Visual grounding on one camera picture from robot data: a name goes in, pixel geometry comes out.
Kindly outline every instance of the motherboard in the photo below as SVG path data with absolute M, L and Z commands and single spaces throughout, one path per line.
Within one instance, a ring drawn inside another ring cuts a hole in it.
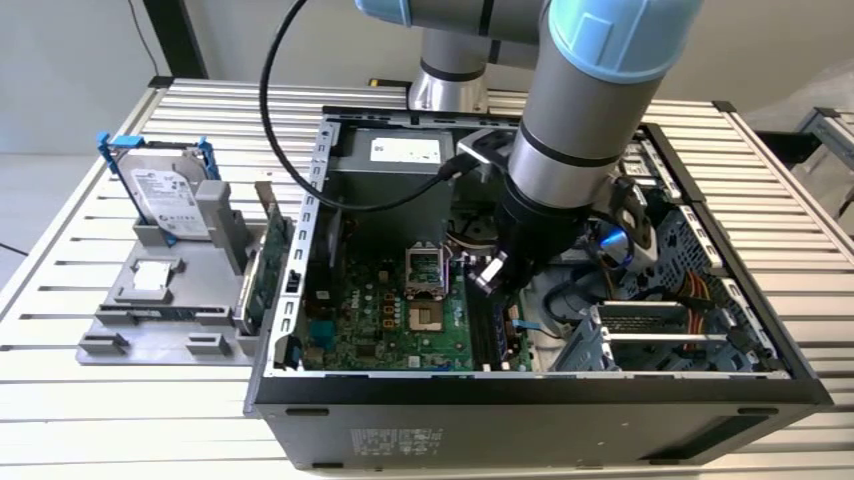
M 440 265 L 442 273 L 433 274 L 426 253 L 414 253 L 410 258 L 414 268 L 409 271 L 405 261 L 349 259 L 338 315 L 310 322 L 306 369 L 437 372 L 484 369 L 473 349 L 473 330 L 477 339 L 484 329 L 481 326 L 473 329 L 470 323 L 465 265 L 448 258 L 445 265 Z M 438 284 L 442 278 L 448 286 L 436 297 L 414 294 L 408 289 L 408 278 L 422 284 Z M 486 335 L 502 337 L 498 343 L 504 345 L 505 367 L 530 370 L 528 337 L 524 332 L 520 335 L 513 332 L 516 340 L 506 338 L 508 312 L 494 313 L 496 321 Z M 512 341 L 517 351 L 512 351 Z

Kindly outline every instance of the gray cable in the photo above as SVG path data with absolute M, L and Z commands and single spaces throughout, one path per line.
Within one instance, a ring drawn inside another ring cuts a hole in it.
M 151 54 L 151 49 L 149 48 L 149 42 L 146 41 L 146 37 L 143 36 L 143 30 L 139 28 L 139 19 L 137 18 L 137 9 L 134 8 L 134 0 L 129 0 L 129 6 L 131 7 L 131 16 L 134 17 L 134 26 L 137 27 L 139 40 L 141 42 L 143 42 L 146 53 L 149 54 L 149 58 L 151 59 L 151 64 L 155 67 L 155 75 L 161 76 L 161 69 L 158 68 L 158 62 L 155 61 L 155 56 Z

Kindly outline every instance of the white wall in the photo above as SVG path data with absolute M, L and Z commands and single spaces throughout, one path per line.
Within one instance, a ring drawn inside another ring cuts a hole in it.
M 290 2 L 187 3 L 211 76 L 257 82 Z M 277 82 L 357 86 L 372 77 L 413 78 L 420 31 L 366 18 L 353 4 L 309 2 L 284 43 Z M 852 0 L 707 0 L 660 97 L 725 99 L 743 110 L 775 102 L 824 67 L 854 57 L 853 19 Z M 489 75 L 494 88 L 528 89 L 529 72 L 490 67 Z
M 143 3 L 135 2 L 169 74 Z M 95 158 L 98 131 L 119 127 L 153 76 L 125 0 L 2 0 L 0 153 Z

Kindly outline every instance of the black cable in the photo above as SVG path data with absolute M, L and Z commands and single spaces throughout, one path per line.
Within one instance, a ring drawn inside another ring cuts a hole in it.
M 562 336 L 556 335 L 554 333 L 552 333 L 552 332 L 546 331 L 546 329 L 545 329 L 545 328 L 537 328 L 537 329 L 529 328 L 528 330 L 534 330 L 536 332 L 542 333 L 542 334 L 544 334 L 544 335 L 546 335 L 549 338 L 554 338 L 556 340 L 564 340 L 564 337 L 562 337 Z
M 15 248 L 15 247 L 13 247 L 13 246 L 7 245 L 7 244 L 6 244 L 6 243 L 3 243 L 3 242 L 0 242 L 0 248 L 6 248 L 10 252 L 15 252 L 15 253 L 18 253 L 19 255 L 25 255 L 26 257 L 29 257 L 29 256 L 30 256 L 30 252 L 26 252 L 26 251 L 23 251 L 23 250 L 19 250 L 18 248 Z
M 270 120 L 270 75 L 273 72 L 273 64 L 277 59 L 277 52 L 280 51 L 280 45 L 282 44 L 282 39 L 285 38 L 285 34 L 289 31 L 292 23 L 294 22 L 294 18 L 297 18 L 297 14 L 301 9 L 306 5 L 306 0 L 297 0 L 289 9 L 289 13 L 285 15 L 285 20 L 282 21 L 282 25 L 280 26 L 280 30 L 277 31 L 277 35 L 274 36 L 273 43 L 270 45 L 270 51 L 267 52 L 267 59 L 265 60 L 265 68 L 262 70 L 262 80 L 259 85 L 258 92 L 258 103 L 261 107 L 262 114 L 262 124 L 265 126 L 265 135 L 267 136 L 267 141 L 270 142 L 270 147 L 273 148 L 273 153 L 277 155 L 280 159 L 280 163 L 288 170 L 292 178 L 297 182 L 297 184 L 313 195 L 321 203 L 325 205 L 337 208 L 340 210 L 352 211 L 352 212 L 378 212 L 381 210 L 390 210 L 396 207 L 400 207 L 405 203 L 410 202 L 416 198 L 418 198 L 428 190 L 430 190 L 440 182 L 448 180 L 450 176 L 444 177 L 442 170 L 440 174 L 433 177 L 418 189 L 406 195 L 404 198 L 398 200 L 384 203 L 381 205 L 349 205 L 346 203 L 338 202 L 332 198 L 324 196 L 321 191 L 312 185 L 312 183 L 304 178 L 297 168 L 292 164 L 289 157 L 280 146 L 280 139 L 277 138 L 277 133 L 273 129 L 273 121 Z
M 552 302 L 556 300 L 558 295 L 574 294 L 592 305 L 600 302 L 604 302 L 606 300 L 605 297 L 601 297 L 600 295 L 596 295 L 590 291 L 586 291 L 578 284 L 581 279 L 596 271 L 597 269 L 593 266 L 589 266 L 588 268 L 577 268 L 570 273 L 570 278 L 568 278 L 561 283 L 558 283 L 554 287 L 552 287 L 552 289 L 549 289 L 549 291 L 544 295 L 541 299 L 541 310 L 546 314 L 546 317 L 544 318 L 544 323 L 550 327 L 552 330 L 554 330 L 552 322 L 557 322 L 560 324 L 569 324 L 573 326 L 577 326 L 581 323 L 581 319 L 562 317 L 561 315 L 554 313 L 554 310 L 552 309 Z
M 469 231 L 469 227 L 472 227 L 472 224 L 476 223 L 477 219 L 478 219 L 477 215 L 473 215 L 472 217 L 469 217 L 469 220 L 466 220 L 466 223 L 464 224 L 464 229 L 460 231 L 461 235 L 466 235 L 466 232 Z
M 137 18 L 137 9 L 134 8 L 134 0 L 129 0 L 129 6 L 131 7 L 131 16 L 134 17 L 134 26 L 137 27 L 139 40 L 141 42 L 143 42 L 146 53 L 149 54 L 149 58 L 151 59 L 151 64 L 155 67 L 155 75 L 161 76 L 161 69 L 158 68 L 158 62 L 155 61 L 155 56 L 151 54 L 151 49 L 149 48 L 149 42 L 146 41 L 146 37 L 143 36 L 143 30 L 139 28 L 139 19 Z

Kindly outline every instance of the metal frame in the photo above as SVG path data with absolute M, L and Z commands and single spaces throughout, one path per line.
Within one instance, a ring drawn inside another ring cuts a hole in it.
M 209 78 L 185 0 L 143 0 L 174 77 Z

